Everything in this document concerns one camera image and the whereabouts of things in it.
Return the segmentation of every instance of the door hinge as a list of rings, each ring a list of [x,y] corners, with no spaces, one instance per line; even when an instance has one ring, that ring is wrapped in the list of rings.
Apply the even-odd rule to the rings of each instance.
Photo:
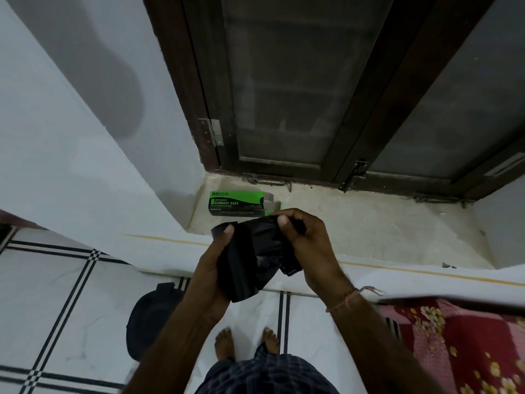
[[[220,130],[220,121],[216,118],[200,118],[198,120],[205,121],[207,123],[209,134],[212,137],[213,146],[224,146],[223,132]]]
[[[360,179],[366,178],[366,172],[368,170],[368,162],[364,159],[356,160],[354,168],[345,183],[339,187],[343,192],[348,191],[355,186]]]

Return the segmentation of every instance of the floor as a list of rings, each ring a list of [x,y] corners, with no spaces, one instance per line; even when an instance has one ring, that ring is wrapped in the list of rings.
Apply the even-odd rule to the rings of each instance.
[[[189,278],[135,267],[50,231],[23,228],[0,253],[0,392],[117,393],[137,367],[126,324],[158,283],[185,289]],[[262,291],[231,304],[207,339],[187,393],[216,361],[217,332],[230,326],[238,359],[253,355],[265,326],[282,353],[303,357],[340,392],[366,392],[355,364],[318,298]]]
[[[188,232],[210,235],[211,228],[222,222],[243,220],[209,213],[209,192],[217,190],[270,192],[282,208],[297,207],[318,216],[336,254],[410,265],[494,269],[471,206],[423,204],[396,195],[343,193],[300,184],[293,184],[289,192],[288,186],[252,185],[238,177],[207,174]]]

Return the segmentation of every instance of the white wall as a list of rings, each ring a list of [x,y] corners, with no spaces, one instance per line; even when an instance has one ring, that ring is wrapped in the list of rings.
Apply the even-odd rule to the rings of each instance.
[[[474,204],[498,268],[525,264],[525,175]]]
[[[124,235],[209,243],[181,228],[5,0],[0,83],[0,209],[141,268],[196,263],[200,247]]]
[[[168,211],[204,176],[142,0],[7,0]]]

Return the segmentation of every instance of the finger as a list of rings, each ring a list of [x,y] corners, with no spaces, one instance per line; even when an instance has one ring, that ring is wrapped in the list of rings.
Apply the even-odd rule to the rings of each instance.
[[[220,253],[223,252],[224,248],[232,240],[233,232],[233,225],[228,225],[226,229],[213,240],[212,244],[204,252],[200,258],[201,262],[217,263],[217,258],[219,258]]]
[[[298,208],[286,208],[271,213],[270,215],[285,215],[288,218],[299,219],[304,222],[306,229],[311,228],[317,221],[320,221],[316,216],[308,214],[307,212]]]
[[[292,245],[300,237],[299,233],[293,227],[290,219],[285,214],[281,214],[277,218],[277,224],[279,225],[283,235],[291,242]]]

